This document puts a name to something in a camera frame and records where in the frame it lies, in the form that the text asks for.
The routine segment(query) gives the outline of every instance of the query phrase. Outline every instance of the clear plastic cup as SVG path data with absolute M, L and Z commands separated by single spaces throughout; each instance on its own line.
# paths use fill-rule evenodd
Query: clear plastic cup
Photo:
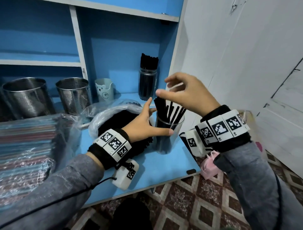
M 173 144 L 175 140 L 177 139 L 181 126 L 184 122 L 184 115 L 181 117 L 179 123 L 173 124 L 173 123 L 167 123 L 165 121 L 162 121 L 158 117 L 157 113 L 157 120 L 156 120 L 156 127 L 159 128 L 170 128 L 174 131 L 174 134 L 172 136 L 161 136 L 156 137 L 156 152 L 160 154 L 169 154 L 171 152 L 171 149 L 173 147 Z

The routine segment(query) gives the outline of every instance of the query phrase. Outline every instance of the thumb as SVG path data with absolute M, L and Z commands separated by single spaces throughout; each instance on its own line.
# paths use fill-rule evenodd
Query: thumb
M 151 135 L 156 136 L 171 136 L 174 134 L 172 129 L 151 127 Z
M 179 102 L 180 94 L 179 93 L 166 91 L 164 89 L 157 89 L 156 95 L 160 98 L 180 104 L 180 102 Z

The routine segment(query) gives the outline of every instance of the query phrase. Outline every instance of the gray sleeve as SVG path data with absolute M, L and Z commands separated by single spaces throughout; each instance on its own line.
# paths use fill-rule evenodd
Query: gray sleeve
M 54 173 L 28 196 L 18 201 L 11 209 L 1 213 L 0 225 L 44 204 L 78 192 L 98 183 L 103 170 L 87 155 L 79 154 L 69 165 Z M 4 229 L 62 229 L 83 206 L 91 191 L 51 205 Z
M 278 185 L 255 143 L 221 153 L 214 164 L 227 173 L 252 229 L 272 230 L 278 217 Z M 283 203 L 281 230 L 302 229 L 303 207 L 287 185 L 279 181 Z

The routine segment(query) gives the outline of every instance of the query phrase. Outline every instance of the wire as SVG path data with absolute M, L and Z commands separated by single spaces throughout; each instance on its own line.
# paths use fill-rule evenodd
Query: wire
M 89 191 L 89 190 L 93 190 L 97 185 L 99 185 L 99 184 L 101 184 L 101 183 L 103 183 L 104 181 L 107 181 L 107 180 L 109 180 L 109 179 L 116 180 L 117 178 L 116 178 L 116 177 L 109 177 L 109 178 L 106 178 L 106 179 L 100 181 L 99 183 L 97 183 L 96 185 L 92 185 L 92 186 L 89 187 L 89 188 L 80 190 L 79 192 L 75 192 L 75 193 L 70 194 L 70 195 L 68 195 L 68 196 L 66 196 L 66 197 L 62 197 L 62 198 L 60 198 L 60 199 L 58 199 L 58 200 L 55 200 L 55 201 L 53 201 L 53 202 L 50 202 L 50 203 L 48 203 L 48 204 L 42 205 L 42 206 L 40 206 L 40 207 L 38 207 L 38 208 L 35 208 L 35 209 L 33 209 L 33 210 L 29 211 L 29 212 L 26 212 L 26 213 L 24 213 L 24 214 L 22 214 L 22 215 L 20 215 L 20 216 L 17 216 L 17 217 L 14 218 L 14 219 L 12 219 L 12 220 L 10 220 L 10 221 L 8 221 L 8 222 L 2 224 L 2 225 L 0 226 L 0 229 L 2 229 L 2 228 L 4 228 L 4 227 L 6 227 L 6 226 L 8 226 L 8 225 L 10 225 L 10 224 L 12 224 L 12 223 L 14 223 L 14 222 L 17 221 L 17 220 L 22 219 L 23 217 L 26 217 L 26 216 L 28 216 L 28 215 L 34 213 L 34 212 L 37 212 L 37 211 L 39 211 L 39 210 L 41 210 L 41 209 L 43 209 L 43 208 L 46 208 L 46 207 L 51 206 L 51 205 L 54 205 L 54 204 L 56 204 L 56 203 L 59 203 L 59 202 L 61 202 L 61 201 L 64 201 L 64 200 L 66 200 L 66 199 L 69 199 L 69 198 L 71 198 L 71 197 L 80 195 L 80 194 L 83 193 L 83 192 L 87 192 L 87 191 Z

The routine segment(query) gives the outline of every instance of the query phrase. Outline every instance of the pink spot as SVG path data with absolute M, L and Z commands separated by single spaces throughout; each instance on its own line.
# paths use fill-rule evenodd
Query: pink spot
M 261 152 L 263 152 L 263 148 L 262 148 L 261 143 L 258 142 L 258 141 L 256 141 L 256 145 L 257 145 L 257 147 L 259 148 L 259 150 L 260 150 Z

